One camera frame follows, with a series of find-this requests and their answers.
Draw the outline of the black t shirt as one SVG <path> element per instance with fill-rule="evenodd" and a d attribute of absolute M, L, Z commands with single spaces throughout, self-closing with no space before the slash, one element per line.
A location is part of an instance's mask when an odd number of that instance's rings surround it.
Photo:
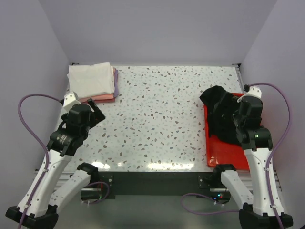
<path fill-rule="evenodd" d="M 207 108 L 208 136 L 215 135 L 222 142 L 240 146 L 233 122 L 233 114 L 239 108 L 238 97 L 216 85 L 205 90 L 200 100 Z"/>

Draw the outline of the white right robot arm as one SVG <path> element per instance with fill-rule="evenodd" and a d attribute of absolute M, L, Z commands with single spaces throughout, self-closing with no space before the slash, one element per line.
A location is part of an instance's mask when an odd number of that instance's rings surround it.
<path fill-rule="evenodd" d="M 269 158 L 273 143 L 270 131 L 261 126 L 262 110 L 261 99 L 245 95 L 232 117 L 250 169 L 253 190 L 248 190 L 231 164 L 217 165 L 212 181 L 217 187 L 229 189 L 239 207 L 239 222 L 243 229 L 286 229 L 293 225 L 293 218 L 285 213 L 278 196 Z"/>

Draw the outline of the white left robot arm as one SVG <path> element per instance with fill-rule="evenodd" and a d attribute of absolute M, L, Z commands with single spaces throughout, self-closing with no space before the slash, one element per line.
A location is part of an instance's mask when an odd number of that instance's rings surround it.
<path fill-rule="evenodd" d="M 85 104 L 74 100 L 72 107 L 62 115 L 58 129 L 50 135 L 45 146 L 45 158 L 25 197 L 5 216 L 29 229 L 52 229 L 59 212 L 84 187 L 106 188 L 99 179 L 98 168 L 88 163 L 80 164 L 74 174 L 59 189 L 56 185 L 62 172 L 78 148 L 89 136 L 89 130 L 105 119 L 96 103 L 89 99 Z"/>

